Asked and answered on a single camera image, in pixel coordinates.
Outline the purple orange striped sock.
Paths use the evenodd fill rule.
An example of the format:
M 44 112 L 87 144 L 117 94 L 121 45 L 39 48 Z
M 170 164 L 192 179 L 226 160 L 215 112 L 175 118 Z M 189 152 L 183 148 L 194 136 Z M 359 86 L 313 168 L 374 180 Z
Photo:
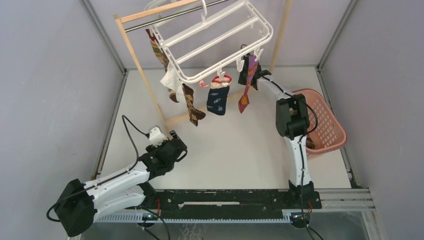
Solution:
M 249 93 L 249 89 L 251 87 L 252 78 L 253 78 L 253 76 L 255 74 L 255 71 L 257 69 L 257 66 L 258 66 L 258 62 L 256 61 L 256 57 L 255 57 L 254 62 L 249 64 L 247 84 L 245 85 L 244 92 L 243 92 L 241 98 L 238 101 L 238 109 L 239 109 L 239 112 L 241 114 L 245 111 L 246 107 L 250 104 L 248 93 Z

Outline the white plastic clip hanger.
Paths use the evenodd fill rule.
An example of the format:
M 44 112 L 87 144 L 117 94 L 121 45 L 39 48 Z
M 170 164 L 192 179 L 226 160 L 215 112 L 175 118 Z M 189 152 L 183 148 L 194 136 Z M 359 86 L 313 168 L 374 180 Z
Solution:
M 190 12 L 149 27 L 177 79 L 185 84 L 220 74 L 228 65 L 240 68 L 242 57 L 250 52 L 260 58 L 273 37 L 272 25 L 250 1 L 214 4 L 199 22 Z

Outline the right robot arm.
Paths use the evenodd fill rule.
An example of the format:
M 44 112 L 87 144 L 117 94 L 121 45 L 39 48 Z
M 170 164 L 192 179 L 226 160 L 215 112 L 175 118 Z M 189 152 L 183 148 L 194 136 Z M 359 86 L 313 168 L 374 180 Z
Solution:
M 251 88 L 267 93 L 275 101 L 275 127 L 283 138 L 290 159 L 289 189 L 287 203 L 290 208 L 306 210 L 322 208 L 319 192 L 315 190 L 307 163 L 307 136 L 312 132 L 309 113 L 314 110 L 307 104 L 303 94 L 295 94 L 279 86 L 271 72 L 263 70 L 256 56 L 247 54 L 237 62 L 240 85 L 245 90 L 238 102 L 238 109 L 244 112 L 250 103 L 248 92 Z

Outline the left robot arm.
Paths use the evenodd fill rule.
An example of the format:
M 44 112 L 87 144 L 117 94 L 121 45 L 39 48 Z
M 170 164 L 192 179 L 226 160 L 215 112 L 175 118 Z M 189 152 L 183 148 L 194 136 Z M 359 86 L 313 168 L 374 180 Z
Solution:
M 170 172 L 188 153 L 186 144 L 175 131 L 170 138 L 149 133 L 151 144 L 135 162 L 106 177 L 81 182 L 71 180 L 53 205 L 57 220 L 68 237 L 76 237 L 102 217 L 141 205 L 153 207 L 157 196 L 142 184 Z

